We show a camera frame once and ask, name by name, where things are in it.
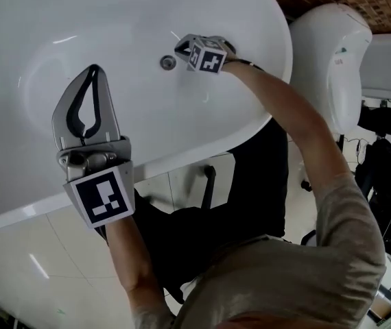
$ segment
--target bracelet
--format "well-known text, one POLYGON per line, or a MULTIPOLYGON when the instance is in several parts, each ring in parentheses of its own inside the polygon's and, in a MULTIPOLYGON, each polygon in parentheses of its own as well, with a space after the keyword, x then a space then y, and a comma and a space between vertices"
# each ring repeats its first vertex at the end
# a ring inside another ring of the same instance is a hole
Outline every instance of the bracelet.
POLYGON ((243 60, 242 58, 232 58, 230 60, 226 60, 224 61, 224 65, 231 62, 240 62, 240 63, 248 64, 249 66, 255 67, 256 69, 259 69, 260 71, 264 72, 264 70, 261 67, 258 67, 255 63, 251 61, 243 60))

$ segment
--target chair leg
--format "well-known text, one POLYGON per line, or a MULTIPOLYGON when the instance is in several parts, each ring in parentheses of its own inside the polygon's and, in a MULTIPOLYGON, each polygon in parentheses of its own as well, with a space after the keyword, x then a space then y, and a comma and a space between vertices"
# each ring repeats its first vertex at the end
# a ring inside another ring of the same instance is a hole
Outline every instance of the chair leg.
POLYGON ((304 190, 308 191, 308 192, 311 192, 313 191, 310 183, 306 180, 303 180, 301 183, 300 183, 300 187, 303 188, 304 190))
POLYGON ((96 227, 95 231, 106 241, 106 243, 108 245, 106 226, 96 227))
POLYGON ((206 188, 204 190, 202 209, 210 210, 211 209, 211 202, 212 202, 212 195, 214 192, 215 176, 217 174, 215 172, 215 168, 212 166, 203 167, 203 172, 204 172, 205 176, 208 178, 208 182, 206 183, 206 188))

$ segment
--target white tile floor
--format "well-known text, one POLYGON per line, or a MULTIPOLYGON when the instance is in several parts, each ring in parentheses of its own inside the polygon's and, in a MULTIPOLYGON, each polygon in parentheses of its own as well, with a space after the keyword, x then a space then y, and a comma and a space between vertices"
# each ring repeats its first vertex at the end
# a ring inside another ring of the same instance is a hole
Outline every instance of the white tile floor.
MULTIPOLYGON (((361 129, 347 138, 375 139, 361 129)), ((357 141, 346 143, 349 162, 357 163, 356 145, 357 141)), ((168 213, 200 206, 206 185, 200 167, 205 164, 217 171, 213 206, 223 204, 235 165, 230 154, 162 174, 136 188, 142 196, 151 195, 153 204, 168 213)), ((299 243, 314 229, 316 207, 313 194, 300 188, 304 169, 293 143, 289 143, 289 171, 285 238, 299 243)), ((177 313, 180 305, 171 296, 166 300, 177 313)), ((133 328, 108 248, 72 206, 0 229, 0 306, 39 329, 133 328)))

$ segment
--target drain hole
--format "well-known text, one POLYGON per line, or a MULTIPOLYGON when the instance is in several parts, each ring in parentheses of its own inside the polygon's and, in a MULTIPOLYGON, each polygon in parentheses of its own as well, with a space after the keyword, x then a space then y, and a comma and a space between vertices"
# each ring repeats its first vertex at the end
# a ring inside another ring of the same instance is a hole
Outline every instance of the drain hole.
POLYGON ((161 58, 160 64, 163 69, 170 71, 176 67, 176 59, 171 55, 165 55, 161 58))

